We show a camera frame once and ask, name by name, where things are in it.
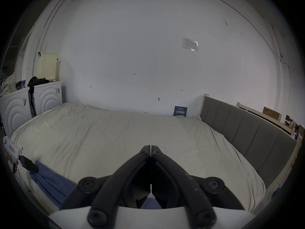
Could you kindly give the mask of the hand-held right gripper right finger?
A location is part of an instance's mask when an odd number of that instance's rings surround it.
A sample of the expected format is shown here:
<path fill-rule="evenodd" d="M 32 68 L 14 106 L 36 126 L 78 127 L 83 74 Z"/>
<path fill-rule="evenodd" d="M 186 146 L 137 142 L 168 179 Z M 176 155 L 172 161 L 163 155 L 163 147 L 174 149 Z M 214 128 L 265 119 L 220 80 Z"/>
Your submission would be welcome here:
<path fill-rule="evenodd" d="M 212 228 L 217 221 L 213 207 L 245 211 L 222 179 L 192 176 L 154 145 L 151 178 L 152 194 L 161 208 L 184 207 L 191 228 Z"/>

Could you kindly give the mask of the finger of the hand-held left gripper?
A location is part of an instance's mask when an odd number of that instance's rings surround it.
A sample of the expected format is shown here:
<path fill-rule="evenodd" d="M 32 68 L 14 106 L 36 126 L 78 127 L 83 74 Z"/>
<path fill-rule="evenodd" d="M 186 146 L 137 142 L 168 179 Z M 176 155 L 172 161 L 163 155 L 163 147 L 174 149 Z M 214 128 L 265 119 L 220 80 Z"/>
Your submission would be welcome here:
<path fill-rule="evenodd" d="M 22 164 L 22 166 L 28 170 L 28 171 L 32 171 L 35 173 L 39 172 L 39 168 L 27 157 L 23 156 L 23 155 L 19 155 L 19 162 Z"/>

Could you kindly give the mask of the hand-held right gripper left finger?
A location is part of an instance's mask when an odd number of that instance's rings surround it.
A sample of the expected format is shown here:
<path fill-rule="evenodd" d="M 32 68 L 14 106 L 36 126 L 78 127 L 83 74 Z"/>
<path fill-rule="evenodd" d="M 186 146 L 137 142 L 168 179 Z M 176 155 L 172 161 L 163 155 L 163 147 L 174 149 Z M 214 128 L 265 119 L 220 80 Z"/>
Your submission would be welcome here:
<path fill-rule="evenodd" d="M 105 177 L 84 177 L 68 195 L 60 210 L 76 209 L 90 206 L 86 221 L 94 229 L 113 229 L 119 206 L 139 208 L 147 198 L 150 175 L 144 175 L 139 186 L 144 192 L 133 195 L 133 182 L 142 171 L 149 171 L 151 146 L 144 146 L 112 175 Z"/>

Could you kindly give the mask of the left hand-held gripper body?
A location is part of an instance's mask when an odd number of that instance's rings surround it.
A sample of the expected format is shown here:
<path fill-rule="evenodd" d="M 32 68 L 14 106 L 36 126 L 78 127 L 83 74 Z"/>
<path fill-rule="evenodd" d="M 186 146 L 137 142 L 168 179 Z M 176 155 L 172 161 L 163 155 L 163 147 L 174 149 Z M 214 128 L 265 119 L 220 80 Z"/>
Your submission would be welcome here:
<path fill-rule="evenodd" d="M 5 156 L 12 164 L 18 165 L 19 156 L 22 155 L 23 148 L 17 147 L 9 137 L 3 137 L 3 145 L 5 149 Z"/>

